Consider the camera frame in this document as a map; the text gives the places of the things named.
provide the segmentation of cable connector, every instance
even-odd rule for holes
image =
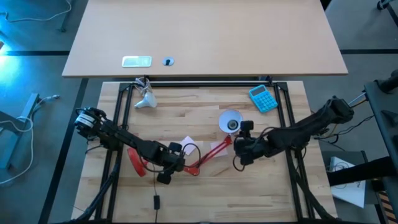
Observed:
[[[154,210],[160,209],[160,196],[154,195]]]

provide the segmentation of white cable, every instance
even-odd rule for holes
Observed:
[[[11,177],[11,178],[8,179],[8,180],[5,180],[5,181],[0,182],[0,185],[1,185],[1,184],[8,183],[8,182],[14,180],[15,178],[21,176],[22,174],[25,174],[25,173],[29,170],[29,168],[32,166],[32,163],[33,163],[33,121],[32,121],[30,118],[18,117],[18,119],[21,119],[21,118],[22,118],[22,119],[26,119],[26,120],[28,120],[28,121],[30,122],[30,127],[29,127],[29,129],[23,131],[23,132],[26,132],[26,131],[29,131],[29,130],[30,130],[30,131],[32,132],[32,138],[30,139],[30,162],[29,162],[29,165],[26,167],[26,169],[25,169],[24,171],[22,171],[21,173],[15,175],[14,177]]]
[[[18,130],[19,132],[27,132],[27,131],[30,131],[33,128],[33,121],[30,118],[20,116],[20,117],[17,117],[17,119],[26,119],[26,120],[28,120],[29,123],[30,123],[30,127],[28,129],[26,129],[26,130],[21,130],[12,121],[0,121],[0,124],[11,123],[13,125],[13,127],[16,130]]]
[[[60,12],[58,14],[55,14],[52,17],[49,17],[48,19],[22,18],[22,19],[14,19],[14,20],[11,21],[11,20],[8,19],[8,15],[9,15],[8,12],[0,12],[0,15],[4,14],[5,15],[4,17],[5,17],[6,21],[8,21],[8,22],[20,22],[20,21],[41,21],[41,22],[43,22],[43,21],[50,21],[50,20],[54,19],[55,17],[57,17],[59,15],[62,15],[62,14],[65,14],[65,13],[68,13],[68,12],[70,12],[72,10],[72,5],[70,4],[70,2],[68,2],[68,0],[65,0],[65,1],[69,5],[69,8],[66,11]]]
[[[144,85],[144,79],[145,79],[144,77],[136,78],[136,81],[133,82],[134,86],[137,88],[137,90],[139,91],[139,93],[142,96],[144,96],[145,93],[147,92],[147,90],[150,89],[149,79],[147,79],[147,78],[145,79],[145,83],[146,83],[145,85]]]
[[[0,121],[0,124],[1,124],[1,123],[11,123],[11,124],[13,125],[13,127],[16,128],[16,129],[17,129],[18,131],[20,131],[20,132],[32,131],[32,137],[31,137],[31,139],[30,139],[30,162],[29,162],[29,165],[28,165],[28,166],[26,167],[26,169],[24,169],[24,171],[22,171],[21,173],[15,175],[14,177],[11,177],[11,178],[8,179],[8,180],[4,180],[4,181],[0,182],[0,185],[5,184],[5,183],[8,183],[8,182],[14,180],[15,178],[20,177],[21,175],[25,174],[25,173],[30,169],[30,167],[31,167],[32,164],[33,164],[33,158],[34,158],[34,152],[33,152],[33,138],[34,138],[34,136],[33,136],[33,121],[32,121],[32,115],[33,115],[33,113],[34,113],[36,110],[38,110],[40,104],[42,104],[44,101],[46,101],[46,100],[51,100],[51,99],[53,99],[53,98],[54,98],[54,99],[58,99],[59,97],[60,97],[59,95],[52,95],[52,96],[47,96],[47,97],[45,97],[45,98],[42,98],[42,99],[36,104],[36,106],[34,107],[33,112],[30,114],[30,118],[23,117],[23,116],[18,117],[17,119],[25,119],[25,120],[28,120],[28,121],[29,121],[30,127],[29,127],[28,129],[26,129],[26,130],[20,130],[19,128],[17,128],[17,126],[16,126],[12,121]]]
[[[354,103],[357,99],[361,98],[363,95],[365,95],[366,93],[362,93],[359,96],[357,96],[355,99],[351,100],[351,102],[348,103],[348,105],[351,105],[352,103]]]

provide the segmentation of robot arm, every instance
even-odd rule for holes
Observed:
[[[180,144],[171,142],[167,147],[157,141],[143,140],[125,129],[120,129],[106,118],[104,111],[96,108],[80,109],[75,127],[84,138],[99,137],[101,144],[107,149],[116,149],[120,143],[133,147],[141,158],[164,168],[157,176],[157,180],[163,184],[170,183],[171,175],[175,171],[183,171],[185,159]]]
[[[304,118],[288,128],[270,128],[258,138],[250,136],[253,129],[252,121],[242,121],[241,132],[234,142],[234,150],[241,158],[241,165],[249,165],[255,159],[274,156],[286,149],[302,150],[311,135],[318,134],[329,124],[343,124],[350,121],[354,111],[345,100],[333,97],[316,113]]]

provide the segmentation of wood grain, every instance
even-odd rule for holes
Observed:
[[[303,83],[288,84],[298,121],[310,114]],[[101,90],[98,108],[109,118],[113,117],[118,86],[119,83],[103,83]],[[180,142],[189,135],[206,153],[211,142],[221,141],[226,136],[217,125],[218,116],[225,109],[237,108],[244,119],[252,119],[255,136],[267,126],[280,126],[277,111],[260,114],[252,106],[248,90],[248,87],[154,88],[159,106],[139,110],[132,106],[129,131],[164,144]],[[133,105],[141,98],[134,90]],[[105,154],[105,149],[98,149],[86,155],[75,202],[80,210],[84,210],[98,192]],[[197,160],[197,156],[197,152],[193,152],[187,157],[187,164]],[[233,148],[229,147],[227,156],[204,164],[198,177],[181,172],[173,175],[170,185],[157,183],[161,201],[158,222],[296,221],[285,153],[258,159],[244,172],[234,170],[233,156]],[[311,191],[326,210],[336,216],[316,141],[310,141],[304,161]],[[124,151],[113,221],[154,222],[153,195],[152,174],[138,177]],[[302,207],[306,213],[304,200]],[[80,213],[76,209],[73,216]]]
[[[122,68],[133,55],[152,66]],[[319,0],[90,0],[63,76],[347,73]]]

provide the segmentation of red object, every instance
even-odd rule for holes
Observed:
[[[213,158],[215,155],[217,155],[217,153],[221,152],[223,149],[228,147],[230,144],[232,144],[232,139],[231,139],[230,135],[227,135],[221,144],[219,144],[217,147],[212,149],[206,155],[202,156],[202,158],[204,158],[204,159],[202,160],[201,164],[198,167],[196,167],[196,165],[199,163],[199,161],[196,161],[192,165],[190,165],[190,167],[184,167],[184,171],[189,174],[192,174],[194,176],[199,175],[200,166],[202,166],[205,162],[209,161],[211,158]]]
[[[141,163],[141,160],[139,159],[136,149],[129,148],[127,150],[127,153],[129,154],[131,164],[135,168],[137,174],[140,177],[145,176],[146,175],[145,168],[144,168],[144,165]]]

